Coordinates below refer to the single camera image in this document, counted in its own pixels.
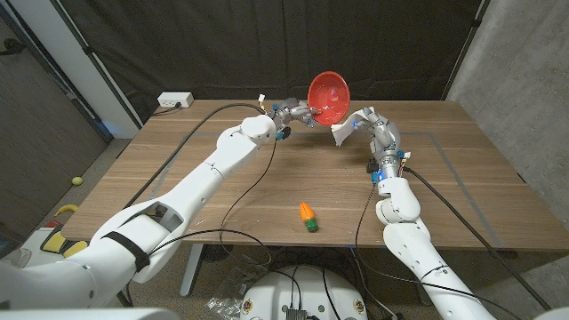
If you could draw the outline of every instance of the power strip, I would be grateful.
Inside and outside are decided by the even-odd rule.
[[[194,96],[192,92],[162,92],[158,97],[158,102],[162,108],[175,107],[178,102],[180,107],[188,108],[194,102]]]

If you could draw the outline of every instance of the black curtain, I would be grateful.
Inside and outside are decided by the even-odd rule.
[[[352,100],[439,100],[479,0],[62,0],[143,121],[165,91],[306,99],[333,70]]]

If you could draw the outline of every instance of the red bowl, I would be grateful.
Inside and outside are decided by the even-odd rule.
[[[348,112],[348,85],[333,71],[321,73],[310,84],[309,106],[322,112],[320,115],[314,115],[320,124],[337,124]]]

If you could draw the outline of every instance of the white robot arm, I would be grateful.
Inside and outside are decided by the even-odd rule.
[[[332,126],[336,145],[356,129],[367,129],[372,135],[370,144],[374,160],[368,172],[377,172],[380,196],[385,196],[375,211],[386,225],[383,240],[389,250],[400,259],[421,282],[436,284],[472,293],[448,267],[430,242],[430,234],[419,214],[421,206],[409,187],[399,177],[401,152],[399,131],[373,108],[363,108],[352,114],[344,124]],[[479,300],[456,292],[423,285],[443,319],[494,319]]]
[[[294,119],[310,123],[316,111],[294,98],[269,115],[246,118],[227,129],[217,149],[163,196],[115,214],[95,233],[89,247],[53,264],[18,269],[0,263],[0,302],[8,309],[97,308],[132,280],[145,283],[173,256],[181,236],[221,183],[245,166],[261,144],[285,139]],[[153,212],[159,221],[150,218]]]

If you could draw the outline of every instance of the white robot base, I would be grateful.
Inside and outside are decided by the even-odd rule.
[[[241,320],[306,319],[306,316],[315,316],[321,320],[336,319],[330,300],[341,319],[367,319],[364,300],[357,289],[348,280],[332,271],[324,271],[330,300],[326,294],[322,268],[292,265],[280,268],[278,271],[288,276],[293,276],[294,273],[294,280],[301,288],[301,294],[290,277],[271,272],[251,287],[244,296]]]

